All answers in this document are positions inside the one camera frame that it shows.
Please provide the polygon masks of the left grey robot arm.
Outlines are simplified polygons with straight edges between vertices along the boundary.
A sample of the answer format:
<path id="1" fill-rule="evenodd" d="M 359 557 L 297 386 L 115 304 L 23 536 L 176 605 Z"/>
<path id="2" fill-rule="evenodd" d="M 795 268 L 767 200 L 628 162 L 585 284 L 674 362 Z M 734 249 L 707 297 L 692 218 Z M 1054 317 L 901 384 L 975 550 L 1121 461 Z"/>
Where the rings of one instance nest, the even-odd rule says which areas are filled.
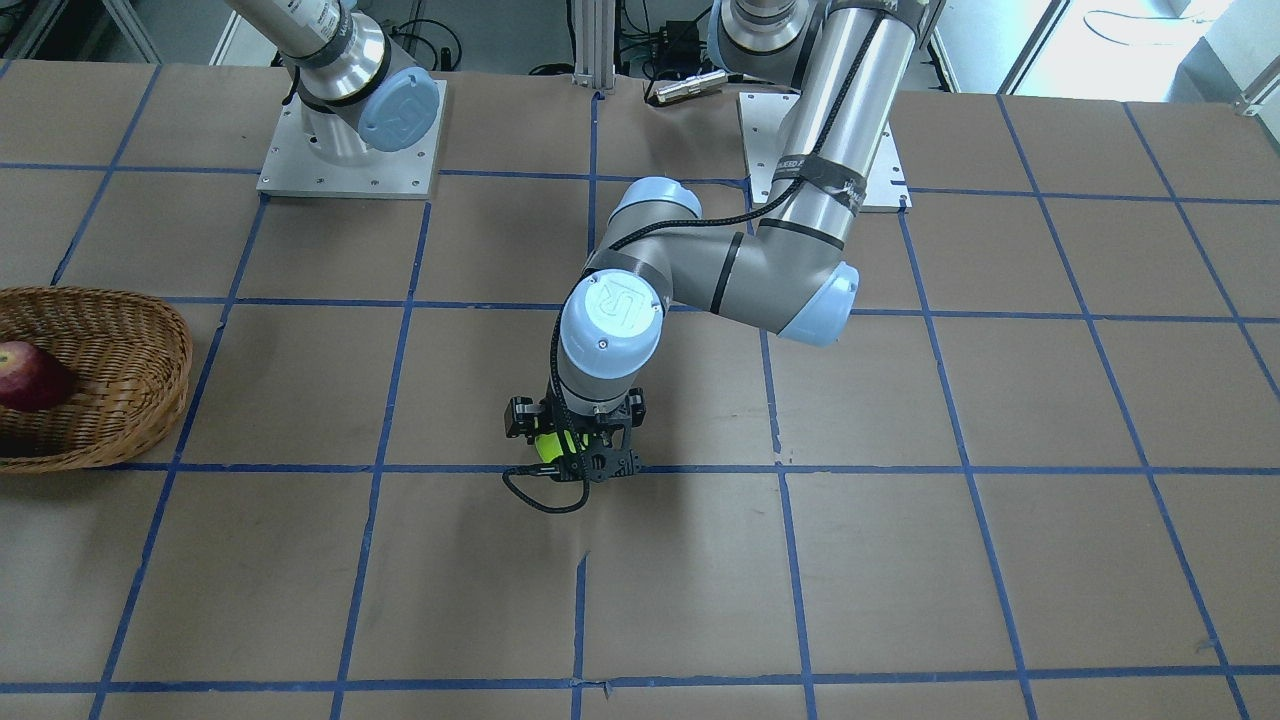
<path id="1" fill-rule="evenodd" d="M 719 70 L 797 94 L 764 164 L 765 197 L 710 217 L 663 176 L 632 182 L 567 293 L 543 398 L 513 397 L 506 434 L 538 451 L 520 477 L 595 483 L 640 470 L 635 380 L 673 304 L 824 347 L 844 332 L 860 278 L 844 256 L 890 110 L 933 1 L 713 1 L 703 13 Z"/>

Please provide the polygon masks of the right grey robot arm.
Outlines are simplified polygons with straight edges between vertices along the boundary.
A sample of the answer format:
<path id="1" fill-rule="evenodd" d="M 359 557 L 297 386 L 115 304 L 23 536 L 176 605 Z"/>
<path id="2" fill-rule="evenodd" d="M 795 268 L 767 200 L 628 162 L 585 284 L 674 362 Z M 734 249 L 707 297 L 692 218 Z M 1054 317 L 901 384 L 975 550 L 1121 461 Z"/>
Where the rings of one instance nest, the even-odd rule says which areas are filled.
<path id="1" fill-rule="evenodd" d="M 276 47 L 303 104 L 342 119 L 365 147 L 403 151 L 435 126 L 443 95 L 434 78 L 348 3 L 228 5 Z"/>

